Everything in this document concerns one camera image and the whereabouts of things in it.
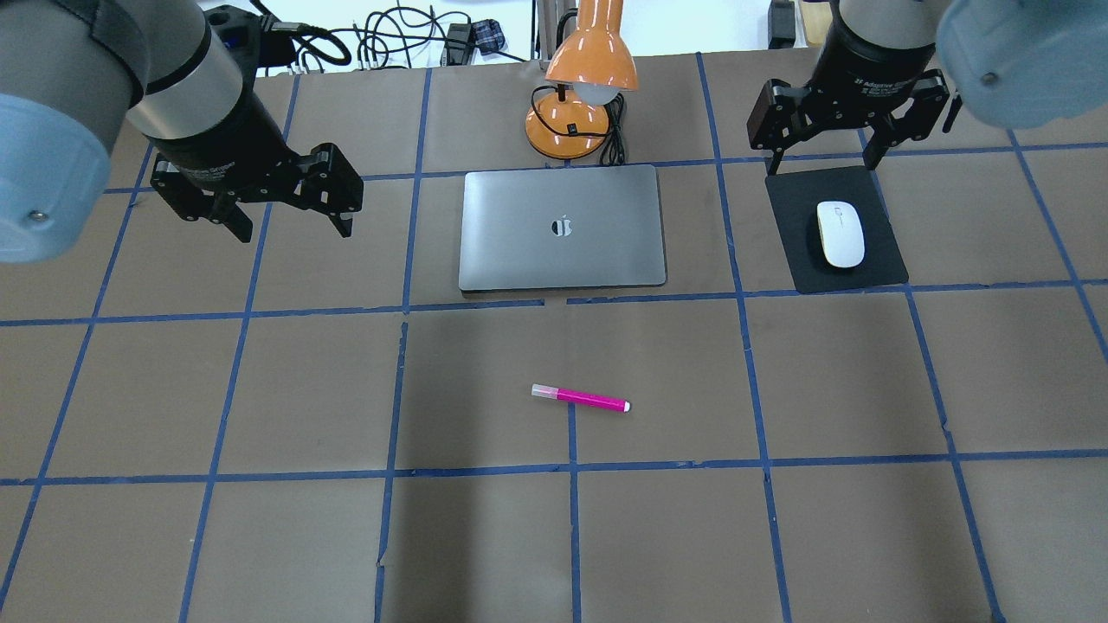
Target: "white mouse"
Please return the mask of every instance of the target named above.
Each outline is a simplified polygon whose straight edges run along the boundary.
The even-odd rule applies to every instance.
[[[815,206],[823,257],[837,268],[853,268],[865,256],[862,222],[854,206],[844,201],[822,201]]]

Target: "pink marker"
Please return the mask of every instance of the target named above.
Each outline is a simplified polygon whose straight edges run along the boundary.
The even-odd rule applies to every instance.
[[[532,385],[531,395],[538,396],[540,398],[550,398],[552,400],[563,400],[565,402],[599,407],[601,409],[609,409],[613,411],[623,411],[625,413],[630,410],[630,402],[624,400],[623,398],[597,396],[596,394],[585,394],[584,391],[574,391],[572,389],[558,389],[547,385]]]

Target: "mouse pad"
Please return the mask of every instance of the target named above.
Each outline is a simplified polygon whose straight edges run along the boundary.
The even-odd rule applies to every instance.
[[[797,292],[814,294],[907,282],[896,237],[864,166],[770,175],[766,188]],[[865,256],[858,266],[835,268],[823,257],[815,221],[815,206],[821,201],[849,202],[858,211],[865,239]]]

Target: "plaid cloth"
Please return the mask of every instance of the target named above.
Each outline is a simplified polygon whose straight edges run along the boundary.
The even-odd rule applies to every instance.
[[[475,38],[473,43],[482,54],[504,49],[504,31],[500,29],[500,22],[496,20],[473,22],[473,34]]]

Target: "laptop lid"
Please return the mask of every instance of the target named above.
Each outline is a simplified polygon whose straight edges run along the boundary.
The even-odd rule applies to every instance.
[[[465,175],[463,292],[666,283],[650,165]]]

